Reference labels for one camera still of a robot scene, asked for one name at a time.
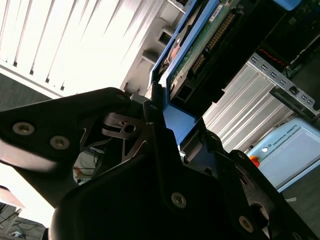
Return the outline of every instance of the blue plastic frame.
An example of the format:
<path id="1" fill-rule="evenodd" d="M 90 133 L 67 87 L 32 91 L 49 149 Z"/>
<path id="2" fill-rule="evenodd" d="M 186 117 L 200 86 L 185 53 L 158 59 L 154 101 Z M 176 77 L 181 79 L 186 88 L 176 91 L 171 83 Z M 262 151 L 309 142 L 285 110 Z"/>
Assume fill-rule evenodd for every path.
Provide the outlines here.
<path id="1" fill-rule="evenodd" d="M 178 25 L 176 31 L 174 32 L 172 38 L 170 39 L 169 43 L 167 44 L 166 48 L 160 55 L 158 61 L 155 63 L 153 69 L 150 73 L 149 78 L 149 85 L 154 80 L 155 71 L 159 68 L 160 64 L 163 62 L 164 58 L 168 55 L 172 45 L 175 42 L 176 36 L 181 32 L 184 27 L 185 22 L 187 21 L 189 15 L 193 13 L 196 8 L 196 3 L 201 0 L 194 0 L 187 11 L 187 13 L 183 16 Z M 276 3 L 281 5 L 287 10 L 292 10 L 295 8 L 301 0 L 274 0 Z M 176 139 L 177 144 L 179 145 L 183 139 L 188 135 L 188 133 L 192 130 L 192 128 L 196 125 L 198 119 L 189 113 L 181 110 L 174 104 L 170 102 L 170 93 L 169 93 L 169 81 L 177 67 L 179 66 L 180 62 L 182 61 L 183 57 L 186 55 L 188 50 L 190 49 L 191 45 L 197 38 L 198 34 L 200 33 L 201 29 L 215 10 L 219 0 L 209 0 L 207 5 L 205 6 L 204 10 L 202 11 L 201 15 L 199 16 L 198 20 L 194 24 L 192 30 L 190 31 L 189 35 L 185 39 L 183 45 L 181 46 L 179 52 L 175 56 L 172 63 L 169 65 L 165 73 L 161 76 L 159 83 L 162 87 L 165 88 L 164 91 L 164 108 L 163 108 L 163 115 L 165 119 L 165 123 L 167 128 L 173 130 L 174 136 Z"/>

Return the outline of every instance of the green circuit board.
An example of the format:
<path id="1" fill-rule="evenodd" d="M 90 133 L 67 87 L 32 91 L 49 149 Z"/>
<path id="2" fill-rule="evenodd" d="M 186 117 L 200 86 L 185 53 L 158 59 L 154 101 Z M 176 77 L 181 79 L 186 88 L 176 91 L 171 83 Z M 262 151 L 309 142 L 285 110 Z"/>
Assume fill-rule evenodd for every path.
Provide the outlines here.
<path id="1" fill-rule="evenodd" d="M 228 27 L 227 23 L 229 20 L 232 21 L 234 15 L 230 12 L 230 10 L 234 9 L 238 2 L 239 0 L 229 0 L 217 5 L 211 17 L 203 27 L 201 33 L 198 35 L 193 45 L 172 75 L 170 79 L 171 86 L 176 86 L 178 81 L 183 79 L 183 77 L 188 74 L 191 68 L 192 70 L 196 71 L 197 66 L 201 65 L 204 60 L 202 51 L 208 47 L 212 41 L 214 45 L 214 38 L 218 38 L 217 40 L 219 40 L 219 36 L 223 34 L 224 30 L 224 26 L 222 25 L 225 23 L 225 26 Z"/>

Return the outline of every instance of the red emergency stop button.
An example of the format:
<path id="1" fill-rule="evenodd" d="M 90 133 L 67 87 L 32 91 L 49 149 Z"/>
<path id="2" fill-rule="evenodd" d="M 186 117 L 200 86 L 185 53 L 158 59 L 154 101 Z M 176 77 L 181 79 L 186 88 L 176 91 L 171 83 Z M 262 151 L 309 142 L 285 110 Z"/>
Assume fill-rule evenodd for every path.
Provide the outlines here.
<path id="1" fill-rule="evenodd" d="M 256 167 L 260 166 L 259 158 L 257 156 L 250 156 L 249 158 Z"/>

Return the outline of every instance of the light blue control box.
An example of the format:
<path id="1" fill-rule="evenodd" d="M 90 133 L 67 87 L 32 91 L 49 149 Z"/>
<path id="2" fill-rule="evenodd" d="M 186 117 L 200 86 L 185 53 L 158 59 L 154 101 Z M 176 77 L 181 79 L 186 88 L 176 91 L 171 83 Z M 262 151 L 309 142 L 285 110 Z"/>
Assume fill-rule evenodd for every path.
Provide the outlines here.
<path id="1" fill-rule="evenodd" d="M 258 157 L 258 169 L 282 192 L 320 164 L 320 131 L 295 118 L 269 133 L 247 155 Z"/>

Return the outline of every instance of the metal slot panel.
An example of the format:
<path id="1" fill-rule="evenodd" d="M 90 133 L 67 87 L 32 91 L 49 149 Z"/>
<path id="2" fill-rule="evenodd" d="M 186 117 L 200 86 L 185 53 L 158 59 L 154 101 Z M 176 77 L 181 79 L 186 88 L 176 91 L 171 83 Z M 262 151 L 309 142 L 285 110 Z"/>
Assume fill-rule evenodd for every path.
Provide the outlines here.
<path id="1" fill-rule="evenodd" d="M 283 76 L 278 70 L 276 70 L 258 54 L 254 53 L 249 59 L 248 64 L 275 86 L 280 87 L 286 93 L 296 99 L 302 106 L 310 110 L 314 115 L 317 116 L 320 114 L 320 111 L 313 108 L 315 105 L 315 100 L 312 97 L 297 87 L 288 78 Z"/>

